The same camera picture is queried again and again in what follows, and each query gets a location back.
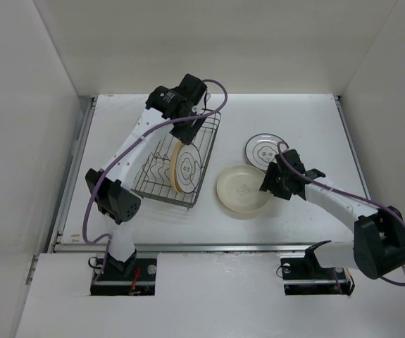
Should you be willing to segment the beige yellow plate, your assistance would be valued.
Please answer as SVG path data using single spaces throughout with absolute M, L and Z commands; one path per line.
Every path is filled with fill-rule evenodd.
M 183 146 L 184 144 L 181 141 L 178 141 L 177 144 L 175 145 L 175 148 L 173 149 L 173 153 L 170 158 L 170 183 L 172 188 L 177 193 L 182 193 L 182 190 L 176 179 L 176 170 L 177 170 L 177 158 Z

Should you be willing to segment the white plate dark rim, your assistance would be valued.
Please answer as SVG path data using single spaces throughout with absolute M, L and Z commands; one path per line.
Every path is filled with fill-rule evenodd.
M 283 139 L 274 134 L 261 133 L 254 135 L 247 141 L 244 148 L 248 162 L 252 166 L 266 171 L 268 165 L 275 162 L 279 142 L 283 142 Z

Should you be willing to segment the white plate black pattern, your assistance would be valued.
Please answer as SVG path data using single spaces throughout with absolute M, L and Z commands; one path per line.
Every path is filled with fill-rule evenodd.
M 201 178 L 201 156 L 195 145 L 184 145 L 177 158 L 176 179 L 183 193 L 196 190 Z

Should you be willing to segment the cream yellow plate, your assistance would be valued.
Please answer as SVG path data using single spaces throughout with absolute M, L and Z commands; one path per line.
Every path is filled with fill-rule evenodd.
M 235 165 L 225 169 L 218 177 L 216 192 L 218 198 L 231 209 L 251 210 L 271 194 L 259 190 L 265 173 L 250 165 Z

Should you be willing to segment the grey wire dish rack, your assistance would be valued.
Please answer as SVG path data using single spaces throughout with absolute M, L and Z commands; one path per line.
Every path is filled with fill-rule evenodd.
M 142 198 L 192 208 L 199 197 L 221 114 L 205 119 L 189 145 L 168 134 L 138 172 L 132 186 Z

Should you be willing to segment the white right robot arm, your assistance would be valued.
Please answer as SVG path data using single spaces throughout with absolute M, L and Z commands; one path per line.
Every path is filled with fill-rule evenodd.
M 350 242 L 324 240 L 307 248 L 302 259 L 307 275 L 320 277 L 328 268 L 353 268 L 376 280 L 405 265 L 405 222 L 400 212 L 333 187 L 321 171 L 306 170 L 296 150 L 275 156 L 260 190 L 284 200 L 298 196 L 352 232 Z

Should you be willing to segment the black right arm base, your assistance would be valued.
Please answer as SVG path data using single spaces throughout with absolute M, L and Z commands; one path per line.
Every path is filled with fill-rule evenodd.
M 283 255 L 276 275 L 283 281 L 286 296 L 341 295 L 351 296 L 355 281 L 344 268 L 322 268 L 314 251 L 330 241 L 309 246 L 304 255 Z

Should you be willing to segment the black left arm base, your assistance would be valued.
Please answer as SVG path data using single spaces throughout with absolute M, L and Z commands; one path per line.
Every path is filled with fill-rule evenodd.
M 127 274 L 106 263 L 103 273 L 90 285 L 91 296 L 154 296 L 157 257 L 137 257 Z

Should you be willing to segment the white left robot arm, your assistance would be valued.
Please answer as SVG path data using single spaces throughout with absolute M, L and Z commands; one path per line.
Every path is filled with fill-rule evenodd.
M 134 129 L 103 168 L 90 168 L 85 175 L 90 198 L 83 216 L 82 235 L 86 244 L 106 239 L 102 268 L 118 279 L 129 278 L 135 269 L 136 249 L 132 232 L 125 226 L 138 212 L 141 200 L 132 193 L 137 173 L 151 152 L 170 134 L 184 145 L 192 143 L 205 119 L 213 115 L 206 107 L 208 80 L 186 74 L 174 88 L 158 86 L 148 96 Z M 92 207 L 121 227 L 91 240 L 87 236 Z

